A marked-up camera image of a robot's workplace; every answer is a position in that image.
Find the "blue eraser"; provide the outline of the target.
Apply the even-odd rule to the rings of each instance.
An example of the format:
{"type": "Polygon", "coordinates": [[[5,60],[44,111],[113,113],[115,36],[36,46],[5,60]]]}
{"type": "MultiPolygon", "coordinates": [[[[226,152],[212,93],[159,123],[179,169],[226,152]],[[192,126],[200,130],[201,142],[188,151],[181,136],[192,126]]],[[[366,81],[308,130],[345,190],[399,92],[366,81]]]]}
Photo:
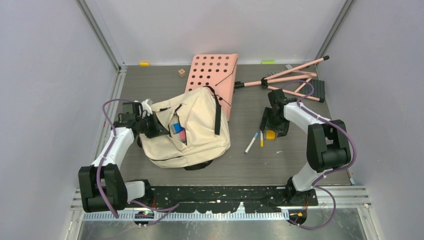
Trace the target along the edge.
{"type": "Polygon", "coordinates": [[[185,130],[179,123],[172,124],[171,129],[174,134],[179,134],[185,130]]]}

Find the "pink eraser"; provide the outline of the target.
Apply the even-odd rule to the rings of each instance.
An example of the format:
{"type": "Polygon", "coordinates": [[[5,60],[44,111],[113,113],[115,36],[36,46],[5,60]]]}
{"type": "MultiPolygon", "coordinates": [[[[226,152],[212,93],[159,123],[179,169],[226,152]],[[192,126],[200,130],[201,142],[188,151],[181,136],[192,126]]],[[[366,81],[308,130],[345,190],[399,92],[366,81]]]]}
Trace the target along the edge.
{"type": "Polygon", "coordinates": [[[186,133],[184,130],[179,132],[179,137],[182,142],[186,141],[186,133]]]}

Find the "beige canvas backpack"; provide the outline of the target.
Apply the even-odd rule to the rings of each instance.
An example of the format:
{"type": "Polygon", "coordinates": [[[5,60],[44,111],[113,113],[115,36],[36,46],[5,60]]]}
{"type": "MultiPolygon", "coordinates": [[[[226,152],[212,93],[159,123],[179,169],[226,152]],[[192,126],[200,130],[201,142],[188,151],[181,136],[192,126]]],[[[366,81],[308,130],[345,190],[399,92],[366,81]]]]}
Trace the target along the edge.
{"type": "Polygon", "coordinates": [[[160,168],[202,169],[231,146],[226,114],[210,86],[154,103],[151,109],[170,135],[139,138],[145,155],[160,168]],[[173,133],[176,123],[184,128],[186,141],[173,133]]]}

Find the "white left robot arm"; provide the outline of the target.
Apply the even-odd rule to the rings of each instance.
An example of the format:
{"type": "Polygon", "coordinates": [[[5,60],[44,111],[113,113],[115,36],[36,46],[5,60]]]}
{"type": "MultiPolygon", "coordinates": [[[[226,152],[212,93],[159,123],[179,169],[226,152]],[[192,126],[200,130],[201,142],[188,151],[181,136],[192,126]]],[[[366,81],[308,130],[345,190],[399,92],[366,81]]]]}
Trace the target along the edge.
{"type": "Polygon", "coordinates": [[[141,207],[153,202],[148,180],[125,182],[120,172],[121,164],[129,147],[136,142],[142,146],[140,135],[159,137],[168,134],[152,111],[152,101],[122,101],[123,112],[118,120],[106,118],[111,126],[110,136],[99,156],[78,171],[82,207],[87,213],[110,211],[117,219],[118,212],[135,200],[141,207]]]}

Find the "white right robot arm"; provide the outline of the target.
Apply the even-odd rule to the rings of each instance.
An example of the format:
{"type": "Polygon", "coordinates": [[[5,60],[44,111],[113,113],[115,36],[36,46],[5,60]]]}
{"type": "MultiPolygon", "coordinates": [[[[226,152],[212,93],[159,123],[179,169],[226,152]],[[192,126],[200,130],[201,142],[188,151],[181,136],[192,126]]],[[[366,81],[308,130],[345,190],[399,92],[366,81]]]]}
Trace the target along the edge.
{"type": "Polygon", "coordinates": [[[322,117],[296,98],[287,98],[282,89],[267,94],[270,107],[264,109],[259,129],[277,138],[288,134],[290,124],[297,125],[307,135],[306,164],[287,180],[285,198],[291,205],[299,205],[319,178],[351,162],[346,125],[342,120],[322,117]]]}

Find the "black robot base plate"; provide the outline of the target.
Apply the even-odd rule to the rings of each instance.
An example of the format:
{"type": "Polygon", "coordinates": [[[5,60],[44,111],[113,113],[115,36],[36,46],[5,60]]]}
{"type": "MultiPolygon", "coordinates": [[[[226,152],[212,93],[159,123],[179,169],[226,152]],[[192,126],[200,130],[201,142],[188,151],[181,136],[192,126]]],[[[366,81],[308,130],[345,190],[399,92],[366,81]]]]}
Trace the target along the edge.
{"type": "Polygon", "coordinates": [[[149,207],[168,209],[177,206],[177,213],[201,214],[276,213],[278,207],[315,207],[318,198],[314,190],[289,196],[284,186],[152,186],[137,199],[149,207]]]}

